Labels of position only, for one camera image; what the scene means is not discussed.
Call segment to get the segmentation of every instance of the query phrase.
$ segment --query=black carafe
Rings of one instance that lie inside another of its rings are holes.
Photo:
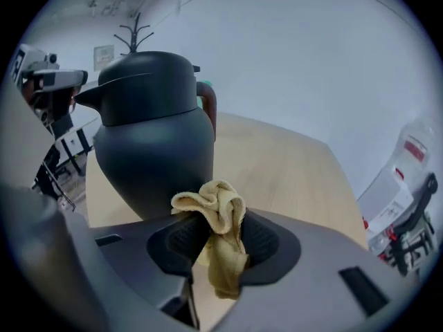
[[[98,164],[142,219],[170,215],[175,194],[198,192],[213,178],[217,102],[195,68],[173,53],[129,54],[75,97],[100,114]]]

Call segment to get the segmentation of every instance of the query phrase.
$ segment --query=yellow cloth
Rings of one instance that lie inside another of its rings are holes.
[[[247,268],[248,255],[240,239],[246,206],[234,188],[223,180],[202,185],[199,193],[183,192],[172,200],[172,213],[200,212],[213,229],[198,262],[208,267],[209,282],[216,296],[237,299],[238,280]]]

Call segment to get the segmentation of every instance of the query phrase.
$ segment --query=black chair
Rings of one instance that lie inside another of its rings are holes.
[[[64,117],[61,117],[57,122],[54,122],[51,125],[52,133],[54,138],[57,140],[59,137],[63,136],[70,128],[73,127],[71,115],[67,114]],[[72,175],[71,171],[66,168],[66,165],[62,165],[58,167],[54,171],[54,177],[58,178],[61,174],[67,174],[68,176]]]

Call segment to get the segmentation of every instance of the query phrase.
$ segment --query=desk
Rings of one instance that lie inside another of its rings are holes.
[[[230,182],[249,208],[335,229],[367,248],[350,185],[322,142],[271,124],[218,113],[214,178]],[[86,194],[91,227],[140,221],[105,178],[94,151],[88,154]],[[233,305],[231,300],[213,295],[206,272],[198,264],[193,268],[202,331],[214,326]]]
[[[84,153],[85,153],[85,154],[88,154],[88,153],[92,150],[92,146],[89,145],[88,140],[86,139],[86,136],[84,136],[83,128],[84,128],[85,126],[91,124],[92,122],[95,122],[97,119],[98,119],[98,117],[97,117],[97,118],[94,118],[94,119],[92,119],[92,120],[90,120],[90,121],[88,121],[88,122],[86,122],[86,123],[84,123],[84,124],[81,125],[81,126],[72,127],[72,128],[70,128],[65,134],[63,134],[62,136],[60,136],[59,138],[57,138],[57,139],[55,140],[56,142],[57,142],[57,141],[60,141],[60,142],[61,142],[61,144],[62,144],[62,146],[63,146],[63,149],[65,150],[66,154],[68,155],[69,160],[71,161],[71,163],[73,164],[75,170],[77,171],[77,173],[78,173],[80,176],[84,176],[85,173],[83,172],[82,169],[79,168],[77,162],[76,162],[75,159],[74,159],[73,154],[71,153],[71,150],[69,150],[69,148],[68,148],[68,145],[67,145],[67,143],[66,143],[66,141],[65,141],[65,138],[66,138],[67,136],[70,136],[72,133],[77,133],[78,139],[79,139],[79,141],[80,141],[80,144],[81,144],[82,147],[83,147],[83,151],[84,151]]]

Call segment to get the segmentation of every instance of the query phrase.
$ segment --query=white wall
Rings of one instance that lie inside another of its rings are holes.
[[[442,65],[398,0],[156,0],[142,18],[155,32],[143,49],[199,65],[219,111],[326,142],[356,198],[400,129],[430,113],[438,128],[430,170],[443,184]],[[438,227],[442,194],[430,204]]]
[[[127,53],[127,47],[117,40],[114,33],[129,40],[129,31],[119,28],[121,24],[128,24],[126,19],[117,17],[71,17],[53,24],[31,27],[24,37],[23,43],[31,44],[48,53],[57,54],[57,63],[60,68],[81,69],[88,72],[88,83],[96,82],[99,71],[93,69],[93,50],[96,46],[114,45],[114,57],[120,53]],[[89,144],[96,134],[101,120],[96,111],[77,104],[71,114],[74,127],[84,127],[84,133]],[[66,143],[73,154],[82,151],[82,145],[74,133],[66,137]],[[66,152],[60,143],[57,148],[61,151],[60,162],[67,159]]]

